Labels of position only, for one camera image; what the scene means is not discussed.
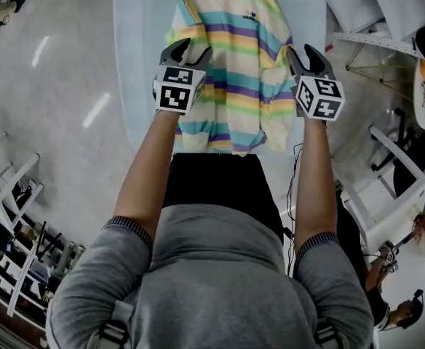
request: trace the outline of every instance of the white chair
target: white chair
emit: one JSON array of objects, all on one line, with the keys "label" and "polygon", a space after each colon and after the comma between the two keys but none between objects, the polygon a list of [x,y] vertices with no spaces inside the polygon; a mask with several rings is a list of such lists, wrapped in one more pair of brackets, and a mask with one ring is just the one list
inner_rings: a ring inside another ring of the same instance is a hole
[{"label": "white chair", "polygon": [[[6,132],[2,132],[0,135],[0,142],[7,137]],[[43,189],[42,184],[38,184],[36,189],[31,194],[30,198],[25,202],[21,209],[18,208],[17,203],[12,195],[12,190],[18,181],[30,170],[30,168],[39,160],[37,153],[33,154],[24,165],[19,168],[13,176],[7,181],[4,179],[4,175],[13,167],[12,162],[7,163],[2,169],[0,169],[0,223],[10,232],[14,233],[14,227],[19,221],[23,221],[22,216],[35,200],[38,194]],[[15,213],[13,220],[10,220],[4,205],[6,205],[12,212]]]},{"label": "white chair", "polygon": [[[389,240],[396,244],[411,232],[413,220],[425,204],[425,174],[413,163],[397,145],[395,145],[378,128],[371,127],[370,133],[377,138],[397,159],[411,172],[416,181],[400,196],[396,196],[384,176],[393,175],[394,165],[385,166],[381,171],[373,173],[373,180],[362,190],[347,180],[337,164],[333,163],[333,171],[343,186],[343,203],[360,228],[363,240],[369,253],[376,253],[382,244]],[[371,199],[375,205],[368,205],[362,197]]]}]

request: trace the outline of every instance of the black shorts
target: black shorts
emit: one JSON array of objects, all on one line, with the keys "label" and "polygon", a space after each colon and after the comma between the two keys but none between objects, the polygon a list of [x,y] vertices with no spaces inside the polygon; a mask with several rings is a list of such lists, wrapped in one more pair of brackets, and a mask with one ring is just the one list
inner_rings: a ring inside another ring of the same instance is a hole
[{"label": "black shorts", "polygon": [[284,239],[282,221],[256,155],[177,153],[163,208],[215,204],[244,212]]}]

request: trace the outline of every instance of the gray floor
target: gray floor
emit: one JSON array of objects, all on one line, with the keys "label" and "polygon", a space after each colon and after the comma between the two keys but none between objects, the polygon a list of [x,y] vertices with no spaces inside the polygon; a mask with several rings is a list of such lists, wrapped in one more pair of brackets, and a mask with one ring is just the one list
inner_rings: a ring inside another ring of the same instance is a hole
[{"label": "gray floor", "polygon": [[[339,121],[327,130],[333,158],[350,179],[362,180],[376,149],[368,127],[375,123],[389,131],[396,123],[392,111],[402,101],[345,71],[355,47],[341,42],[327,55],[347,98]],[[360,55],[361,63],[375,60],[373,48]],[[97,115],[95,107],[100,109]],[[111,216],[135,153],[128,144],[119,99],[112,0],[28,0],[11,17],[0,31],[3,130],[9,133],[6,159],[19,165],[30,153],[41,156],[33,175],[44,191],[29,215],[46,220],[67,239],[89,245]],[[293,158],[261,158],[279,210],[284,211]]]}]

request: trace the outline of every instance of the pastel striped sweater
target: pastel striped sweater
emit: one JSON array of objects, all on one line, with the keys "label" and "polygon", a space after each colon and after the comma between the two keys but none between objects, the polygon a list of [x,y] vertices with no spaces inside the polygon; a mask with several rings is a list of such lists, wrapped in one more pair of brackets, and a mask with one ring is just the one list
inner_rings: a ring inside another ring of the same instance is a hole
[{"label": "pastel striped sweater", "polygon": [[195,62],[207,46],[213,54],[201,97],[179,121],[185,151],[246,155],[266,141],[285,151],[295,81],[292,37],[275,0],[181,0],[167,44],[187,37],[184,60]]}]

